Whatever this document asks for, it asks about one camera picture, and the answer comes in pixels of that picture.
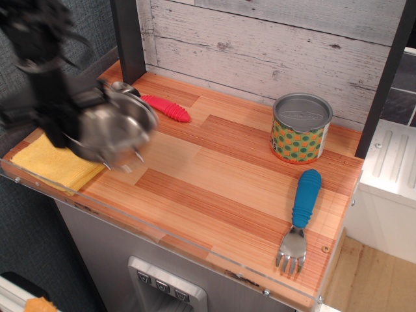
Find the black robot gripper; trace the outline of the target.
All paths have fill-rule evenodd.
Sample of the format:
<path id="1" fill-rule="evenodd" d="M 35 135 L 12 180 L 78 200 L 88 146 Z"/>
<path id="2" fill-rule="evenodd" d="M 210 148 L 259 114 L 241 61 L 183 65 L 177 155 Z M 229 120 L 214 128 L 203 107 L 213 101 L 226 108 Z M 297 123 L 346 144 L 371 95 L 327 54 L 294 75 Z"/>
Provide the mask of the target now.
<path id="1" fill-rule="evenodd" d="M 79 140 L 81 113 L 107 100 L 104 81 L 72 76 L 60 69 L 28 73 L 29 84 L 1 101 L 1 123 L 7 127 L 38 124 L 56 148 Z"/>

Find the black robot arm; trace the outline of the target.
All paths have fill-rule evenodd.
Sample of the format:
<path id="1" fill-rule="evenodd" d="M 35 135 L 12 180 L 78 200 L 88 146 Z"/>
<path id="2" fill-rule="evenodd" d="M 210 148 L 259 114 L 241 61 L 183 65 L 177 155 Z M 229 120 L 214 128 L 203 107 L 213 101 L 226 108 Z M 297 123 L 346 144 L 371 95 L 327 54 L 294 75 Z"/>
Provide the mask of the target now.
<path id="1" fill-rule="evenodd" d="M 1 101 L 1 123 L 5 128 L 34 124 L 57 148 L 78 139 L 82 113 L 107 99 L 103 81 L 61 70 L 66 37 L 90 44 L 70 31 L 72 25 L 70 11 L 60 1 L 1 2 L 1 30 L 12 44 L 14 64 L 29 81 Z"/>

